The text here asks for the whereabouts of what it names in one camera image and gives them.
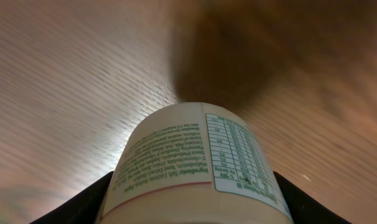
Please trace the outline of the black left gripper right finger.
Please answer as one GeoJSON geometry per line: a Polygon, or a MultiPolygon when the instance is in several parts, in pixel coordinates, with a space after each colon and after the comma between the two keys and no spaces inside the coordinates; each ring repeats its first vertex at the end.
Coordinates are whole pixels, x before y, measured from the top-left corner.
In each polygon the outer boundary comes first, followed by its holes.
{"type": "Polygon", "coordinates": [[[295,224],[350,224],[278,172],[274,172],[274,176],[295,224]]]}

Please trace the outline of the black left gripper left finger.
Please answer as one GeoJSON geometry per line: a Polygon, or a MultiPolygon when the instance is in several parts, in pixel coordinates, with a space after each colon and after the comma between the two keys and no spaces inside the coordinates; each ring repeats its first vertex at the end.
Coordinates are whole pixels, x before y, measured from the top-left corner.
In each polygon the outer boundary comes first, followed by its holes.
{"type": "Polygon", "coordinates": [[[107,173],[61,206],[30,224],[93,224],[112,175],[113,171],[107,173]]]}

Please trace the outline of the green lid seasoning jar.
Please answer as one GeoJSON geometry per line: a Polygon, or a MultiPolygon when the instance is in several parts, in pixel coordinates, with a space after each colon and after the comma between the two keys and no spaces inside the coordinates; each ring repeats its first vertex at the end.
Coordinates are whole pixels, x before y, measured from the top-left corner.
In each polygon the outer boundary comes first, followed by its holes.
{"type": "Polygon", "coordinates": [[[237,115],[181,103],[130,135],[97,223],[292,223],[254,134],[237,115]]]}

